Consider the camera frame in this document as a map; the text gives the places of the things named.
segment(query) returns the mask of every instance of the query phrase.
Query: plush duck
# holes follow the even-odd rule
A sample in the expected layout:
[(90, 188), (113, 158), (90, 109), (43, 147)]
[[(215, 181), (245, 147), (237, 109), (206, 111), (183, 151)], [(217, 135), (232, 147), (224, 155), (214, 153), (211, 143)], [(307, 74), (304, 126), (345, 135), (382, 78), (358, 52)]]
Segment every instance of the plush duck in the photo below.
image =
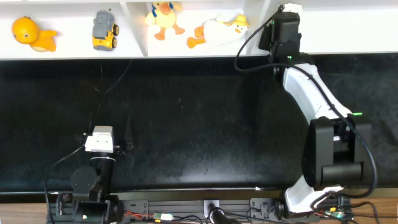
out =
[(12, 25), (12, 33), (18, 42), (29, 44), (33, 50), (38, 52), (55, 51), (56, 46), (52, 37), (57, 35), (57, 31), (40, 30), (29, 17), (17, 19)]
[(182, 6), (178, 2), (153, 2), (152, 12), (148, 14), (145, 19), (145, 23), (148, 26), (158, 25), (160, 27), (160, 32), (155, 34), (155, 38), (158, 40), (164, 40), (166, 29), (173, 27), (175, 29), (175, 34), (180, 35), (185, 32), (185, 29), (179, 27), (175, 21), (177, 20), (177, 15), (175, 10), (180, 12)]
[(203, 26), (195, 29), (195, 37), (189, 37), (187, 45), (194, 48), (198, 44), (208, 43), (211, 45), (223, 45), (234, 42), (244, 36), (248, 31), (249, 24), (246, 17), (242, 14), (238, 15), (233, 22), (221, 22), (217, 20), (209, 20)]

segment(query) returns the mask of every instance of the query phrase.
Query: white plush duck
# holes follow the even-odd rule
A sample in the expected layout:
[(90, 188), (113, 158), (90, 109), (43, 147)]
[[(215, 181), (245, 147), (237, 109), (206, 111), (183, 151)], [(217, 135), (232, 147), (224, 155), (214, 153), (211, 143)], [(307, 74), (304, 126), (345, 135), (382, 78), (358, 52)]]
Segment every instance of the white plush duck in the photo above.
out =
[(209, 20), (203, 26), (195, 29), (195, 37), (189, 37), (187, 45), (194, 48), (198, 44), (208, 43), (211, 45), (223, 45), (240, 39), (248, 31), (249, 24), (246, 17), (242, 14), (238, 15), (233, 22), (221, 22), (217, 20)]

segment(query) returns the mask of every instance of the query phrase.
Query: toy head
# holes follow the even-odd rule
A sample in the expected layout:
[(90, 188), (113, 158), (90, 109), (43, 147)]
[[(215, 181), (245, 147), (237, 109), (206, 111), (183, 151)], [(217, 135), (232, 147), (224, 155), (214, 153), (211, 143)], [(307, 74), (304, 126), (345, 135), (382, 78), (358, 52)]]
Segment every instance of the toy head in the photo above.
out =
[(170, 11), (173, 9), (173, 4), (171, 2), (153, 2), (152, 7), (154, 8), (152, 13), (154, 13), (155, 9), (157, 9), (161, 13), (168, 15)]
[(235, 21), (232, 22), (231, 26), (235, 28), (235, 31), (239, 34), (244, 34), (249, 29), (249, 24), (246, 21), (246, 16), (240, 14), (236, 17)]
[(15, 39), (22, 44), (31, 44), (39, 38), (40, 29), (29, 17), (17, 19), (12, 25)]

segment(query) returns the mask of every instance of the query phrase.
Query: wooden floor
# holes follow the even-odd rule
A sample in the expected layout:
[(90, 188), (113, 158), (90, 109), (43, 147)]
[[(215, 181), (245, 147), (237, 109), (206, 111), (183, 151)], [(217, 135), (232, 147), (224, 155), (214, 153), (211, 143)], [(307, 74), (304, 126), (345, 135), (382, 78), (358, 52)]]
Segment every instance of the wooden floor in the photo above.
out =
[[(352, 200), (352, 203), (370, 201), (375, 204), (379, 216), (396, 216), (398, 210), (398, 198), (367, 198)], [(373, 216), (370, 205), (355, 208), (354, 213)], [(45, 203), (8, 203), (0, 204), (0, 224), (11, 223), (40, 223), (46, 222), (47, 208)], [(355, 220), (360, 224), (373, 224), (373, 218), (356, 217)], [(396, 218), (380, 218), (382, 224), (398, 223)], [(324, 221), (320, 223), (339, 223), (335, 221)]]

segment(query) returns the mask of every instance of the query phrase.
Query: toy truck wheel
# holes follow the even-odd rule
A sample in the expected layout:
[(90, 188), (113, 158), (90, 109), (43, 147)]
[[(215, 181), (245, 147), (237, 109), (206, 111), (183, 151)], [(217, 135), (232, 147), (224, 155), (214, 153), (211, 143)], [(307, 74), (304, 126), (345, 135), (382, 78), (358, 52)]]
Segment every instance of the toy truck wheel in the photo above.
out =
[(119, 26), (113, 25), (113, 35), (119, 35)]
[(112, 38), (112, 48), (115, 48), (118, 42), (116, 41), (116, 38)]

